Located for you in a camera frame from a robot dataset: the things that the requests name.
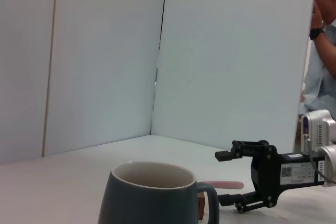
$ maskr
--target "table surface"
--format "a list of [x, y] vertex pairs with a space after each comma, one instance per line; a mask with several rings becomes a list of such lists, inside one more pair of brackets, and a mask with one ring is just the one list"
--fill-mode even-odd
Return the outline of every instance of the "table surface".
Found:
[[[159, 161], [192, 170], [198, 181], [240, 180], [242, 194], [253, 190], [251, 158], [219, 163], [219, 149], [161, 136], [145, 136], [32, 161], [0, 166], [0, 223], [93, 224], [110, 170], [128, 161]], [[239, 214], [221, 207], [221, 223], [336, 223], [336, 187], [284, 192], [278, 205]]]

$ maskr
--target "wristwatch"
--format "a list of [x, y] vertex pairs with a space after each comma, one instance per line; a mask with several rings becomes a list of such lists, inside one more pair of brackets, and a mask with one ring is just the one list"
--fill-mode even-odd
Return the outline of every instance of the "wristwatch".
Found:
[[309, 38], [315, 40], [321, 33], [324, 33], [322, 28], [313, 28], [310, 30]]

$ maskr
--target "cable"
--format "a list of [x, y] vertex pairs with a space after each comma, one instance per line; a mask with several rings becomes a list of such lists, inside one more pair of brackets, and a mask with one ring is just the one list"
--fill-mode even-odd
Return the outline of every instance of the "cable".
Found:
[[333, 180], [327, 178], [327, 177], [326, 177], [323, 173], [321, 173], [320, 170], [316, 167], [315, 162], [314, 162], [313, 157], [312, 157], [313, 151], [312, 151], [312, 147], [311, 147], [311, 141], [310, 141], [310, 139], [307, 139], [307, 144], [308, 144], [308, 150], [309, 150], [309, 160], [310, 160], [310, 163], [311, 163], [311, 165], [313, 166], [315, 172], [317, 172], [317, 174], [320, 175], [322, 178], [324, 178], [327, 182], [336, 184], [335, 181], [333, 181]]

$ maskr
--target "mug handle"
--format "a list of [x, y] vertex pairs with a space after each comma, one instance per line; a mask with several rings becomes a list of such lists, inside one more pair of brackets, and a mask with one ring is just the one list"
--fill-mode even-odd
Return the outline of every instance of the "mug handle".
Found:
[[208, 224], [219, 224], [219, 201], [216, 190], [209, 184], [198, 182], [197, 192], [206, 192], [209, 201], [209, 221]]

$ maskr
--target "robotic arm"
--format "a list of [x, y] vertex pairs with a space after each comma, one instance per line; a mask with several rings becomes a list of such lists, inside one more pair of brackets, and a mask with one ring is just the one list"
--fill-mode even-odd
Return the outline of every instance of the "robotic arm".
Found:
[[310, 112], [301, 119], [302, 152], [278, 154], [267, 141], [233, 141], [230, 152], [216, 152], [218, 161], [252, 157], [254, 192], [219, 195], [222, 206], [235, 205], [239, 213], [274, 207], [289, 189], [334, 186], [336, 179], [336, 122], [327, 110]]

